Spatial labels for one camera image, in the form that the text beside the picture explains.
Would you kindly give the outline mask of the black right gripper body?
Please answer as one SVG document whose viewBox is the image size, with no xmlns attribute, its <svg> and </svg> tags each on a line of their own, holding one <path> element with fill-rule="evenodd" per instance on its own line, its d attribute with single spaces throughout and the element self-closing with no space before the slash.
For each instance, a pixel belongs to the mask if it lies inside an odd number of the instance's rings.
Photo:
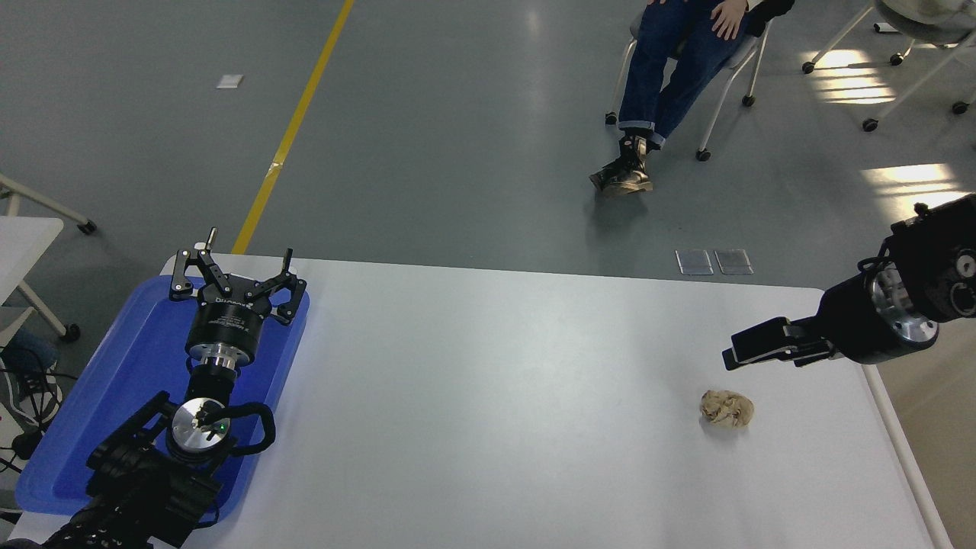
<svg viewBox="0 0 976 549">
<path fill-rule="evenodd" d="M 820 336 L 858 364 L 881 364 L 920 350 L 879 315 L 872 302 L 874 278 L 861 272 L 825 291 L 819 303 Z"/>
</svg>

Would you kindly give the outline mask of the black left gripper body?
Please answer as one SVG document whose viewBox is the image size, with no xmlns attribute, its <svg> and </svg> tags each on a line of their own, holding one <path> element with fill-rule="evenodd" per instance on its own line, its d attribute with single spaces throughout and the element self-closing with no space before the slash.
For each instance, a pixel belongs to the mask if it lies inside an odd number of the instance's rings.
<svg viewBox="0 0 976 549">
<path fill-rule="evenodd" d="M 232 348 L 231 355 L 237 361 L 254 361 L 264 322 L 271 315 L 271 299 L 246 302 L 199 295 L 196 302 L 186 354 L 202 361 L 205 352 Z"/>
</svg>

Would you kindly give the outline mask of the person's hand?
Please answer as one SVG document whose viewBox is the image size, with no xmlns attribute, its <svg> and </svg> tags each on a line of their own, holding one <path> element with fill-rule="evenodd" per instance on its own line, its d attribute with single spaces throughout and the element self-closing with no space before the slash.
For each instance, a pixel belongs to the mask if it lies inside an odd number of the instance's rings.
<svg viewBox="0 0 976 549">
<path fill-rule="evenodd" d="M 746 0 L 719 2 L 711 11 L 711 31 L 721 40 L 735 40 L 747 10 L 749 10 L 749 2 Z"/>
</svg>

